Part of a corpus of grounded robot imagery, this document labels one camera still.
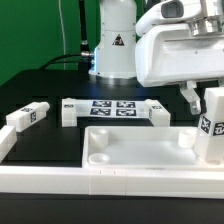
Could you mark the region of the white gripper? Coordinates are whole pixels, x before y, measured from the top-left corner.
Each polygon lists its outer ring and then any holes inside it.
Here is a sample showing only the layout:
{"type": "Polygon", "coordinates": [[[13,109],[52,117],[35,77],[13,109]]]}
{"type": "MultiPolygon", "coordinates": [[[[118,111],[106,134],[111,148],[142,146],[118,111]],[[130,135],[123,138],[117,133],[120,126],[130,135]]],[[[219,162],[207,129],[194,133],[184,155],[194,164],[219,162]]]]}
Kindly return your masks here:
{"type": "Polygon", "coordinates": [[[193,115],[201,113],[195,81],[224,77],[224,35],[193,37],[189,26],[159,25],[136,44],[138,82],[144,87],[180,83],[193,115]]]}

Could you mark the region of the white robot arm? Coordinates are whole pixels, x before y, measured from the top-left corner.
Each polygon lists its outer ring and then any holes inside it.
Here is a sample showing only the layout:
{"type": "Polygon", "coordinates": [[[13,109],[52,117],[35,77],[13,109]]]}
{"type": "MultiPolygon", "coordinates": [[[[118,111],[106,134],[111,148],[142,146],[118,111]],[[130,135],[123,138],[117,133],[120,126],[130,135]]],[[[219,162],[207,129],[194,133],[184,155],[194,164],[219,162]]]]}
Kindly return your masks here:
{"type": "Polygon", "coordinates": [[[101,39],[93,80],[144,87],[178,84],[191,112],[202,112],[199,82],[224,87],[224,0],[100,0],[101,39]]]}

